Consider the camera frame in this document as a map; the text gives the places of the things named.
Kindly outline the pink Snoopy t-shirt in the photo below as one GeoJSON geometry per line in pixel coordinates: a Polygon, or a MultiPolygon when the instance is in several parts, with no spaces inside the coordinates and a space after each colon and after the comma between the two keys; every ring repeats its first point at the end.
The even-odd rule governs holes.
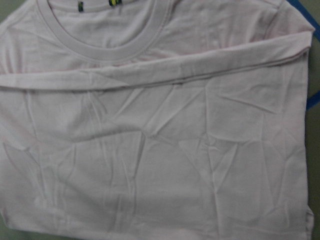
{"type": "Polygon", "coordinates": [[[314,31],[286,0],[27,0],[0,25],[4,224],[309,240],[314,31]]]}

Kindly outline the blue tape strip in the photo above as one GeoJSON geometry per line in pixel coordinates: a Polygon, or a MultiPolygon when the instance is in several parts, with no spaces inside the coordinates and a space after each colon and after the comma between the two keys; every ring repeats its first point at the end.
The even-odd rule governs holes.
{"type": "Polygon", "coordinates": [[[310,110],[320,102],[320,91],[309,97],[306,101],[306,110],[310,110]]]}

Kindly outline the blue tape beside shirt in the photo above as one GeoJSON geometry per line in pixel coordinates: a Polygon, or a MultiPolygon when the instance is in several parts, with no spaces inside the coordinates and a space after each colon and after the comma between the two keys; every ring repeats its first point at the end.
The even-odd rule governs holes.
{"type": "Polygon", "coordinates": [[[304,18],[315,28],[313,35],[320,41],[320,25],[309,11],[298,0],[287,0],[293,7],[295,7],[304,18]]]}

